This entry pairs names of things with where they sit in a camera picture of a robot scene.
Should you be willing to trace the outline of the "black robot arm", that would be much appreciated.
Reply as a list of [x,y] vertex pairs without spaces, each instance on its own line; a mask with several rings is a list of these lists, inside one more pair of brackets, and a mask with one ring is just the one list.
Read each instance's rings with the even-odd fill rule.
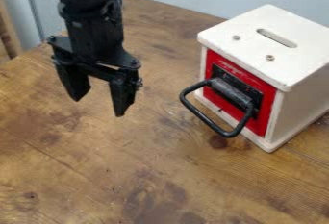
[[141,61],[124,48],[122,0],[59,0],[69,35],[51,36],[53,62],[69,95],[82,100],[90,77],[110,85],[117,116],[124,116],[144,86]]

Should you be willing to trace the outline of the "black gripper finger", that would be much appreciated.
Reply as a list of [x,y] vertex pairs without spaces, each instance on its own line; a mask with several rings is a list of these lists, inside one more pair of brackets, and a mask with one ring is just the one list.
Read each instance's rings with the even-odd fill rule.
[[55,69],[70,97],[79,102],[91,89],[87,75],[75,65],[58,64]]
[[114,79],[110,82],[110,90],[115,109],[115,116],[122,117],[129,107],[136,102],[137,87],[124,79]]

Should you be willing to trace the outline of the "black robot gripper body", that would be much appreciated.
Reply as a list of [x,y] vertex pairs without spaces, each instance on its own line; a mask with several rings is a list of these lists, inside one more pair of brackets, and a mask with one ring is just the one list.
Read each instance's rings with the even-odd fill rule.
[[142,85],[141,61],[124,48],[122,0],[61,0],[69,35],[51,36],[54,65],[75,65],[87,77]]

